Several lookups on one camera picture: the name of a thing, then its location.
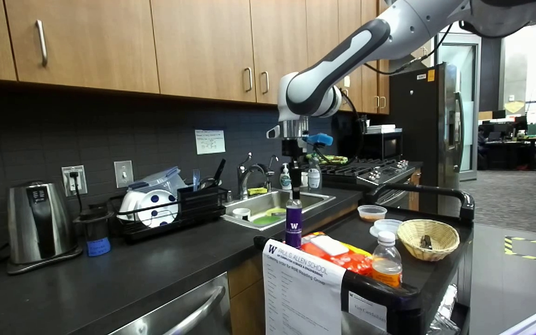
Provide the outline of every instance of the bottle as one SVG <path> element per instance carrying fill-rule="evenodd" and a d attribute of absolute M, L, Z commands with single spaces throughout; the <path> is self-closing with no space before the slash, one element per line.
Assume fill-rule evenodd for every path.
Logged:
<path fill-rule="evenodd" d="M 395 233 L 383 231 L 378 235 L 378 248 L 372 254 L 372 278 L 389 287 L 402 284 L 402 259 L 395 243 Z"/>
<path fill-rule="evenodd" d="M 289 168 L 287 164 L 283 164 L 283 174 L 281 174 L 281 191 L 283 192 L 290 192 L 290 174 L 289 174 Z"/>
<path fill-rule="evenodd" d="M 298 194 L 302 192 L 302 168 L 300 168 L 300 163 L 298 161 L 290 161 L 290 189 L 292 189 L 292 194 Z"/>
<path fill-rule="evenodd" d="M 285 245 L 292 248 L 302 248 L 303 233 L 302 233 L 302 202 L 300 192 L 292 192 L 287 204 L 287 231 Z"/>
<path fill-rule="evenodd" d="M 316 191 L 320 187 L 322 187 L 320 164 L 316 161 L 313 161 L 309 170 L 307 170 L 307 189 Z"/>

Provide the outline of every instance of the cup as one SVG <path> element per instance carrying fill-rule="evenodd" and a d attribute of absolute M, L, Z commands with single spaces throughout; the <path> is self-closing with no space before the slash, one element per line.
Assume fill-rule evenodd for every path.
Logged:
<path fill-rule="evenodd" d="M 249 222 L 251 211 L 249 209 L 235 209 L 233 217 L 244 222 Z"/>

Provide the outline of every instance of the cabinet handle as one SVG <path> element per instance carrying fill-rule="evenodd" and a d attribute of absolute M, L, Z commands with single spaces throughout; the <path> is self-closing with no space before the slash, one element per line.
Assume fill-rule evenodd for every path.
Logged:
<path fill-rule="evenodd" d="M 45 44 L 45 25 L 43 21 L 35 21 L 35 29 L 37 29 L 37 34 L 39 34 L 39 44 L 41 44 L 41 66 L 47 68 L 48 64 L 48 53 L 47 53 L 47 44 Z"/>
<path fill-rule="evenodd" d="M 251 92 L 253 90 L 253 71 L 251 68 L 244 70 L 244 90 Z"/>
<path fill-rule="evenodd" d="M 266 94 L 270 92 L 270 73 L 268 73 L 268 71 L 262 71 L 262 73 L 261 73 L 261 79 L 264 79 L 262 96 L 266 96 Z"/>
<path fill-rule="evenodd" d="M 205 304 L 201 304 L 192 315 L 182 319 L 175 328 L 171 328 L 164 335 L 190 334 L 199 323 L 203 323 L 210 315 L 212 306 L 218 304 L 223 297 L 225 289 L 223 287 L 216 289 L 216 293 Z"/>

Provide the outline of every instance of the dishwasher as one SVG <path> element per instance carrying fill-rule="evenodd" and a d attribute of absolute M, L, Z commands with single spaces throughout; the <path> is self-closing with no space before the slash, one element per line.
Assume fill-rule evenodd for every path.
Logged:
<path fill-rule="evenodd" d="M 112 335 L 227 335 L 231 334 L 227 272 L 141 315 Z"/>

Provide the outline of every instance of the paper sign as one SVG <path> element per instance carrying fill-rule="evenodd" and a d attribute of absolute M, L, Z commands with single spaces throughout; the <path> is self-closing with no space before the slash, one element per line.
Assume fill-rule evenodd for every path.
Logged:
<path fill-rule="evenodd" d="M 223 131 L 195 131 L 195 151 L 197 155 L 225 153 L 225 133 Z"/>
<path fill-rule="evenodd" d="M 268 241 L 262 271 L 266 335 L 337 335 L 342 332 L 344 269 Z"/>

